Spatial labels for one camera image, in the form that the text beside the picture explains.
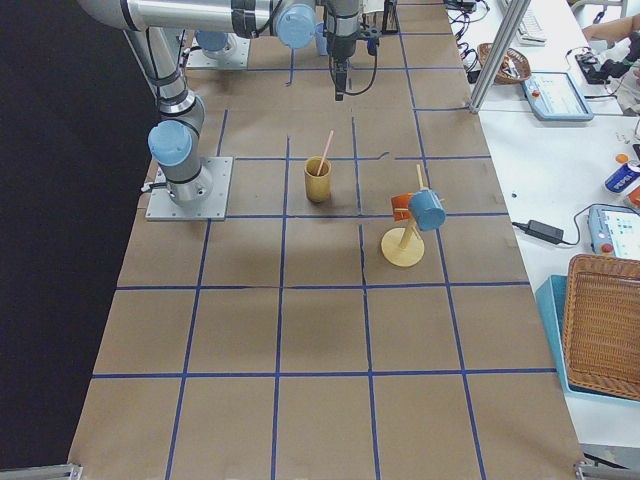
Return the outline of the person's hand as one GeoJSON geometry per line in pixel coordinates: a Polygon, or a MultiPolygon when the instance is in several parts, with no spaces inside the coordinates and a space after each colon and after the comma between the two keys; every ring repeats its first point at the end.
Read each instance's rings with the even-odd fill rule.
{"type": "Polygon", "coordinates": [[[602,40],[616,43],[638,31],[639,23],[639,15],[634,15],[605,23],[592,24],[585,27],[582,33],[586,40],[602,40]]]}

